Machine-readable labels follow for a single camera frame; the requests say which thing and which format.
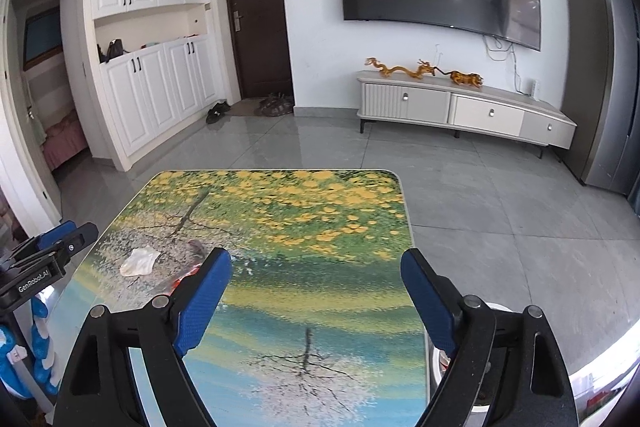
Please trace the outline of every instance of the tile floor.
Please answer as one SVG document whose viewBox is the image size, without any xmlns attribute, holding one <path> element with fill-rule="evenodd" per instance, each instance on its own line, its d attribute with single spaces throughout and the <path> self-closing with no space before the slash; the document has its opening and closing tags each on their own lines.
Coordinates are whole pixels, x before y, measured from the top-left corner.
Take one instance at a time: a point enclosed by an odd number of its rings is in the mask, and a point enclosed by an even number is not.
<svg viewBox="0 0 640 427">
<path fill-rule="evenodd" d="M 192 126 L 126 173 L 85 155 L 60 173 L 60 188 L 65 219 L 102 231 L 166 169 L 388 169 L 436 272 L 463 294 L 542 307 L 572 373 L 640 319 L 640 220 L 622 196 L 582 187 L 552 153 L 536 154 L 405 124 L 367 124 L 360 134 L 357 120 L 226 116 Z"/>
</svg>

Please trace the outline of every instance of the painted table surface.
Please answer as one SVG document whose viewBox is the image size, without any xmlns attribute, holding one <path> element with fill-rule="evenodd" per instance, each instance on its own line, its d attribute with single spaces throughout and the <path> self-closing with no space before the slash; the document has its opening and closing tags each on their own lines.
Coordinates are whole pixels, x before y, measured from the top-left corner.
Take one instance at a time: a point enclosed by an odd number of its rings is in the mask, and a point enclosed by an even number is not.
<svg viewBox="0 0 640 427">
<path fill-rule="evenodd" d="M 153 272 L 123 277 L 146 245 L 161 252 Z M 66 362 L 93 305 L 140 307 L 221 246 L 232 281 L 184 359 L 219 427 L 412 426 L 426 357 L 399 274 L 411 245 L 390 172 L 162 172 L 76 270 L 49 330 Z M 132 359 L 149 422 L 162 426 L 139 350 Z"/>
</svg>

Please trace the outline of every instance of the door handle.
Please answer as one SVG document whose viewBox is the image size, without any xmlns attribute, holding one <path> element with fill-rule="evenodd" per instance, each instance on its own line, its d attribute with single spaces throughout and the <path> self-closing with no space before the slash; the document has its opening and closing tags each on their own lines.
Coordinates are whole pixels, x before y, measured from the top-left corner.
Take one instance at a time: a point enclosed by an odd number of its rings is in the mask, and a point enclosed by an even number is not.
<svg viewBox="0 0 640 427">
<path fill-rule="evenodd" d="M 240 15 L 240 12 L 238 10 L 236 10 L 234 12 L 234 29 L 236 30 L 236 32 L 240 31 L 240 19 L 242 18 L 242 16 Z"/>
</svg>

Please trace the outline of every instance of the dragon figurine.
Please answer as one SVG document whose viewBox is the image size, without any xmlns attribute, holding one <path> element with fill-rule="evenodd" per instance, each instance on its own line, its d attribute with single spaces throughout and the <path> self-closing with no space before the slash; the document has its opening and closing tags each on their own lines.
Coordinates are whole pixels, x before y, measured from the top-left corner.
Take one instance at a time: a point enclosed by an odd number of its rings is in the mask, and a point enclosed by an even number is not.
<svg viewBox="0 0 640 427">
<path fill-rule="evenodd" d="M 445 73 L 439 67 L 434 67 L 435 70 L 440 71 L 444 76 L 448 76 L 456 84 L 468 84 L 469 86 L 480 87 L 482 86 L 482 76 L 477 73 L 460 73 L 453 70 L 449 73 Z"/>
<path fill-rule="evenodd" d="M 411 78 L 422 78 L 425 73 L 431 73 L 433 76 L 436 75 L 436 68 L 431 66 L 430 63 L 425 62 L 424 60 L 418 60 L 418 69 L 416 71 L 411 71 L 405 68 L 404 66 L 395 66 L 393 68 L 387 68 L 381 62 L 378 62 L 376 57 L 369 57 L 365 60 L 365 66 L 373 66 L 380 70 L 380 74 L 382 76 L 391 76 L 391 73 L 394 71 L 404 71 L 404 73 L 408 74 Z"/>
</svg>

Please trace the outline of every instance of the window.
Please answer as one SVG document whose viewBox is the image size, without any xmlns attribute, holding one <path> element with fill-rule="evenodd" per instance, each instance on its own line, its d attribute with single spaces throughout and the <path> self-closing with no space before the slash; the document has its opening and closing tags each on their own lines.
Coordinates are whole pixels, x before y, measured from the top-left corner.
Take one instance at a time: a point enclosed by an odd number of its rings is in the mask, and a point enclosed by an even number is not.
<svg viewBox="0 0 640 427">
<path fill-rule="evenodd" d="M 39 13 L 24 24 L 23 70 L 62 52 L 60 34 L 60 7 Z"/>
</svg>

